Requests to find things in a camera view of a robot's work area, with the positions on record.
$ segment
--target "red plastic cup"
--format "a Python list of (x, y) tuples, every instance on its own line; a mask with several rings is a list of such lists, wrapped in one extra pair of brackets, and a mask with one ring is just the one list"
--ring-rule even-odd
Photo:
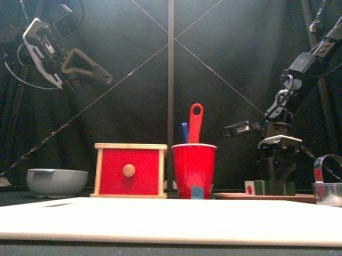
[(178, 198), (197, 198), (193, 191), (202, 192), (202, 199), (211, 198), (216, 149), (216, 146), (201, 143), (172, 146)]

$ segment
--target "gray bowl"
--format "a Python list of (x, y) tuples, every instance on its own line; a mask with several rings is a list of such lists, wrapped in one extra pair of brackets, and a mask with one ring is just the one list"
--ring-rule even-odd
[(342, 207), (342, 183), (312, 183), (316, 204)]
[(62, 169), (27, 169), (26, 185), (35, 197), (65, 198), (81, 192), (88, 172)]

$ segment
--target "spatula handle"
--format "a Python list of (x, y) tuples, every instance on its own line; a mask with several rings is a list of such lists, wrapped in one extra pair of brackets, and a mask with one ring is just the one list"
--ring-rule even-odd
[(202, 106), (198, 103), (194, 103), (189, 108), (188, 143), (198, 143), (201, 119), (202, 119)]

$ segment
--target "black backdrop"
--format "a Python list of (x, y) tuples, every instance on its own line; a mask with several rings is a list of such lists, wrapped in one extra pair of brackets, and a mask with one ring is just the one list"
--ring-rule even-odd
[[(243, 120), (263, 120), (261, 113), (281, 89), (281, 70), (300, 52), (311, 49), (303, 2), (174, 0), (176, 40), (173, 56), (168, 56), (166, 0), (25, 1), (29, 20), (38, 16), (50, 22), (60, 3), (73, 10), (80, 28), (62, 43), (78, 47), (112, 74), (113, 81), (104, 85), (80, 80), (64, 90), (38, 90), (18, 84), (1, 66), (1, 171), (113, 89), (7, 172), (10, 182), (25, 184), (27, 168), (65, 168), (86, 170), (88, 186), (93, 186), (93, 144), (166, 144), (169, 132), (172, 144), (180, 143), (180, 123), (188, 119), (190, 104), (198, 102), (204, 106), (200, 142), (217, 146), (213, 188), (241, 190), (244, 180), (259, 178), (260, 137), (252, 133), (229, 139), (220, 136), (220, 129)], [(307, 3), (315, 14), (320, 1)], [(340, 1), (329, 1), (321, 13), (317, 40), (335, 24), (340, 11)], [(14, 26), (22, 31), (25, 20), (18, 1), (1, 0), (0, 13), (1, 28)], [(15, 58), (19, 43), (19, 37), (1, 41), (13, 71), (31, 84), (50, 87), (33, 65), (19, 66)], [(339, 64), (340, 58), (337, 54), (331, 66)], [(173, 61), (173, 131), (166, 125), (169, 60)], [(340, 71), (327, 81), (336, 136), (328, 136), (316, 86), (295, 113), (291, 130), (291, 135), (303, 140), (316, 156), (340, 151), (331, 147), (339, 142), (342, 127)], [(291, 180), (299, 191), (309, 190), (312, 159), (303, 154), (297, 156)]]

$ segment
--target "wooden knob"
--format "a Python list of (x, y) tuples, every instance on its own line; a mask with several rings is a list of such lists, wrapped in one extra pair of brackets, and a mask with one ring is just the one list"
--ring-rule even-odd
[(129, 178), (132, 177), (134, 174), (134, 166), (132, 164), (126, 164), (124, 167), (122, 167), (122, 175)]

